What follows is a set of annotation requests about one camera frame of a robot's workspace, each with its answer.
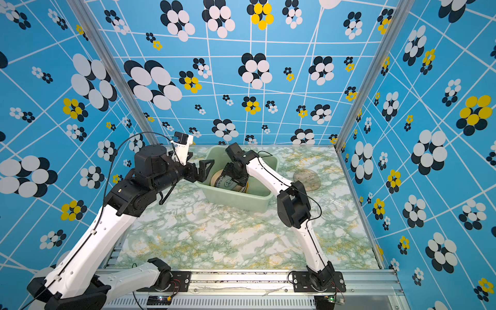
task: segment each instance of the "metal mounting plate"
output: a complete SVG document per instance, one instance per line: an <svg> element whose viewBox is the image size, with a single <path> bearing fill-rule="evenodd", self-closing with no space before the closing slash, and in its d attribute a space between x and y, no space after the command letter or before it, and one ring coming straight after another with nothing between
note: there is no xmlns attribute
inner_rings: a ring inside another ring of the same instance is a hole
<svg viewBox="0 0 496 310"><path fill-rule="evenodd" d="M179 287L180 292L187 292L189 288L189 284L191 281L191 271L171 271L172 279L179 280L181 286ZM174 290L174 285L169 286L165 291L161 292L172 292ZM137 292L157 292L153 288L142 288L137 290Z"/></svg>
<svg viewBox="0 0 496 310"><path fill-rule="evenodd" d="M293 281L295 279L297 280L297 283L293 284L293 289L295 290L296 293L308 293L308 292L319 293L318 291L314 290L313 287L310 285L309 273L307 271L303 271L303 272L294 271L291 274L293 275ZM339 271L336 271L333 277L336 286L331 285L327 290L325 290L325 292L335 293L336 288L338 292L341 293L346 292L346 284L344 283L343 274Z"/></svg>

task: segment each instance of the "blue patterned wall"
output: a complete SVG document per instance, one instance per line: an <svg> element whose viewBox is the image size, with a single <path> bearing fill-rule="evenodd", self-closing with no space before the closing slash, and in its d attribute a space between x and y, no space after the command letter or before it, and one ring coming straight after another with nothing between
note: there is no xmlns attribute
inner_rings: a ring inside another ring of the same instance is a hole
<svg viewBox="0 0 496 310"><path fill-rule="evenodd" d="M13 310L93 221L110 161L109 188L129 170L134 151L114 148L139 128L64 0L0 13L0 309Z"/></svg>
<svg viewBox="0 0 496 310"><path fill-rule="evenodd" d="M496 308L495 17L415 1L340 150L412 309Z"/></svg>
<svg viewBox="0 0 496 310"><path fill-rule="evenodd" d="M398 0L86 3L154 130L330 144Z"/></svg>

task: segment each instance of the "marble-pattern tabletop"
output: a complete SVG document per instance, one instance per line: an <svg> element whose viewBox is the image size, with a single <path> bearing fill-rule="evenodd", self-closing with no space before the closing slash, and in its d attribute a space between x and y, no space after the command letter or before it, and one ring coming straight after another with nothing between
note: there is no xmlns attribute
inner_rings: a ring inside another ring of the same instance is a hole
<svg viewBox="0 0 496 310"><path fill-rule="evenodd" d="M290 180L300 169L317 172L322 185L307 194L322 207L322 217L312 224L324 253L336 269L378 269L333 147L241 147L278 156L278 172ZM192 161L205 159L208 149L192 146ZM311 203L315 217L319 210ZM266 212L254 213L210 203L187 181L179 182L164 205L154 202L133 223L115 268L131 268L153 257L173 269L306 267L295 234L277 215L275 197Z"/></svg>

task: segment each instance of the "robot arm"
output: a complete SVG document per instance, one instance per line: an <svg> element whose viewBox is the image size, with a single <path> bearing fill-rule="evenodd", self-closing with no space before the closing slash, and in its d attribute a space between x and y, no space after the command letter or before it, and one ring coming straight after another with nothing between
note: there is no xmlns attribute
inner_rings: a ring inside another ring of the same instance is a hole
<svg viewBox="0 0 496 310"><path fill-rule="evenodd" d="M244 152L237 143L226 153L232 163L224 170L233 181L245 186L248 176L258 179L277 197L277 214L296 234L307 261L310 281L317 291L326 290L332 282L334 267L322 252L310 221L310 202L305 187L291 182L270 168L254 151Z"/></svg>
<svg viewBox="0 0 496 310"><path fill-rule="evenodd" d="M176 132L174 151L167 153L162 145L148 145L135 154L135 168L117 183L104 199L92 225L69 254L46 277L31 280L29 293L45 302L45 310L99 310L115 298L129 292L153 287L159 291L171 284L171 268L152 258L137 268L98 277L96 269L112 250L117 239L143 213L156 196L180 180L206 180L213 160L189 163L192 136ZM226 152L232 163L225 174L240 185L249 176L260 180L277 196L277 212L281 221L298 237L307 259L310 281L318 291L329 287L334 268L326 258L311 225L310 202L304 186L291 182L271 169L254 151L244 152L237 143Z"/></svg>
<svg viewBox="0 0 496 310"><path fill-rule="evenodd" d="M205 181L213 160L189 163L192 136L175 133L174 151L148 145L134 156L135 168L104 199L95 221L69 254L46 277L34 278L29 293L45 302L45 310L98 310L113 299L144 287L164 290L170 267L158 258L106 277L95 272L117 239L153 203L157 194L180 180Z"/></svg>

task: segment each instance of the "white robot arm segment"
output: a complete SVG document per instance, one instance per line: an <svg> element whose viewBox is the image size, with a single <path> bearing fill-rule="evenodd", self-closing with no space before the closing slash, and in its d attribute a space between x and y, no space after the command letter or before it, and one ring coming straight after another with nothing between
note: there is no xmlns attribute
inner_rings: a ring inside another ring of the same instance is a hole
<svg viewBox="0 0 496 310"><path fill-rule="evenodd" d="M62 294L62 298L79 296L86 291L96 269L105 255L113 248L117 239L136 220L134 216L116 215L116 210L107 205L100 208L96 219L103 212L99 225L93 230L96 221L86 230L65 259L45 279L47 283L55 282L48 288L52 294ZM72 258L64 272L58 276L62 268Z"/></svg>
<svg viewBox="0 0 496 310"><path fill-rule="evenodd" d="M262 158L256 157L247 164L247 172L250 176L258 179L265 185L276 197L281 191L287 190L292 182L282 175L278 174ZM327 264L327 257L322 252L322 248L317 241L317 236L313 231L311 222L306 219L300 228L291 227L298 238L298 242L303 249L307 266L313 271L319 272Z"/></svg>

